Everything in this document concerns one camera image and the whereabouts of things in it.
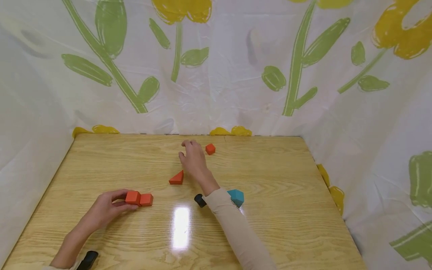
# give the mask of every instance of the child's hand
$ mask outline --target child's hand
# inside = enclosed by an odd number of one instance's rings
[[[118,199],[124,200],[128,191],[127,189],[121,189],[99,195],[92,207],[79,221],[77,228],[90,235],[108,225],[121,213],[136,210],[138,208],[137,205],[127,204],[124,201],[113,203]]]
[[[207,196],[219,189],[219,185],[207,168],[206,157],[201,145],[195,140],[185,140],[181,146],[186,148],[186,156],[183,152],[178,153],[181,165],[200,184],[204,195]]]

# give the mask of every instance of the green stem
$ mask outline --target green stem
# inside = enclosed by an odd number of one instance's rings
[[[299,92],[300,79],[302,77],[302,59],[305,51],[306,38],[308,37],[309,26],[311,25],[312,14],[315,8],[315,0],[311,1],[300,24],[299,31],[292,49],[291,69],[289,72],[288,94],[286,96],[285,108],[282,115],[292,116],[294,113],[294,102]]]
[[[367,65],[357,76],[355,76],[351,81],[349,81],[347,84],[339,88],[338,92],[342,94],[346,90],[350,89],[353,85],[355,85],[361,77],[363,77],[366,73],[368,73],[371,68],[381,59],[381,57],[384,55],[384,53],[387,51],[387,49],[382,49],[377,56]]]
[[[180,70],[180,56],[181,56],[181,39],[183,35],[183,26],[181,22],[175,25],[175,56],[174,66],[172,67],[171,81],[176,82],[178,77],[178,71]]]
[[[130,86],[129,82],[123,76],[123,74],[118,69],[118,67],[114,64],[113,60],[106,53],[103,46],[99,43],[99,41],[92,34],[90,29],[87,27],[87,25],[83,22],[83,20],[79,16],[72,2],[70,0],[63,0],[63,4],[66,6],[67,11],[69,12],[73,22],[78,28],[78,31],[83,36],[84,40],[87,42],[87,44],[90,46],[92,51],[99,57],[99,59],[104,63],[104,65],[111,72],[118,86],[120,87],[120,89],[122,90],[126,98],[131,102],[132,106],[137,111],[137,113],[148,112],[145,105],[142,104],[138,99],[137,94],[132,89],[132,86]]]

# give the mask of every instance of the orange triangular block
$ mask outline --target orange triangular block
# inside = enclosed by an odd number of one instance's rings
[[[173,178],[171,178],[169,180],[170,184],[177,184],[177,185],[181,185],[183,183],[183,170],[181,172],[179,172],[178,174],[176,174]]]

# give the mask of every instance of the black block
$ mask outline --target black block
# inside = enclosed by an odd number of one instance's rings
[[[203,195],[202,195],[202,194],[198,194],[198,195],[196,195],[195,198],[194,198],[194,201],[196,201],[197,204],[198,204],[201,208],[203,208],[204,206],[207,205],[207,203],[206,203],[206,202],[204,201],[204,199],[203,199]]]

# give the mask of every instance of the black object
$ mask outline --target black object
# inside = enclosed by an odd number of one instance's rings
[[[96,251],[88,251],[76,270],[89,270],[98,256],[99,253]]]
[[[195,196],[194,201],[197,202],[197,204],[203,208],[204,206],[207,205],[207,203],[204,201],[203,199],[203,195],[202,194],[198,194],[197,196]]]

